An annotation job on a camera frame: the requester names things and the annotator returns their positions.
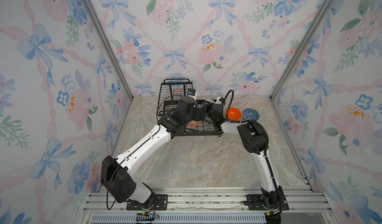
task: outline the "white arm segment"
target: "white arm segment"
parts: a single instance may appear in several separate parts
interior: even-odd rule
[[[222,131],[224,133],[239,134],[237,126],[242,125],[242,124],[244,124],[244,123],[231,123],[231,122],[226,121],[226,122],[222,123],[221,127],[222,127]],[[261,187],[269,193],[271,191],[272,192],[275,191],[276,188],[273,185],[273,181],[271,178],[269,167],[268,167],[267,162],[265,160],[264,150],[260,152],[260,155],[257,155],[255,153],[253,155],[255,156],[256,166],[257,166],[257,169],[259,170],[259,173],[260,173]],[[275,178],[275,180],[276,180],[277,186],[279,186],[280,184],[276,178]]]
[[[151,154],[170,140],[171,134],[166,131],[166,128],[162,125],[155,125],[138,143],[126,152],[118,155],[117,162],[121,164],[123,168],[128,167],[127,173],[132,176]],[[150,189],[142,183],[137,183],[129,199],[144,203],[150,195]]]

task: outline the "orange bowl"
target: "orange bowl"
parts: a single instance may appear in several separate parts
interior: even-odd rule
[[[238,121],[240,118],[241,118],[241,112],[236,108],[230,107],[228,119],[233,120],[233,121]]]

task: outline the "black wire dish rack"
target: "black wire dish rack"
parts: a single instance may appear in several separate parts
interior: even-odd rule
[[[188,89],[193,89],[193,83],[189,79],[174,78],[165,79],[160,84],[158,97],[157,119],[164,116],[171,109],[176,108],[178,101],[185,96]],[[196,100],[198,108],[202,107],[204,100]],[[204,121],[191,121],[186,128],[175,136],[194,136],[194,135],[222,135],[222,131],[216,131],[213,122],[208,116]]]

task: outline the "dish rack tray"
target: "dish rack tray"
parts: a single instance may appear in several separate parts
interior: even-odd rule
[[[157,117],[164,116],[172,108],[176,108],[178,101],[185,96],[188,89],[193,89],[193,83],[189,79],[165,79],[160,84]],[[202,107],[204,100],[196,100],[198,108]],[[179,134],[175,136],[197,136],[197,135],[222,135],[222,131],[216,131],[212,120],[206,116],[204,121],[191,121]]]

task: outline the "robotic arm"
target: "robotic arm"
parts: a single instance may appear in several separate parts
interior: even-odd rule
[[[218,97],[215,103],[208,102],[198,109],[196,91],[189,89],[187,96],[178,101],[177,107],[162,116],[144,138],[116,158],[108,156],[103,160],[102,185],[119,203],[134,200],[143,210],[153,207],[154,191],[145,183],[135,183],[131,176],[160,146],[184,131],[190,121],[202,120],[207,114],[213,121],[215,129],[224,133],[239,134],[246,150],[256,154],[255,162],[261,174],[262,201],[259,203],[246,201],[244,204],[262,205],[270,210],[270,214],[281,213],[281,202],[285,197],[279,182],[274,177],[267,155],[268,135],[265,129],[256,121],[226,121],[223,115],[224,104],[225,99]]]

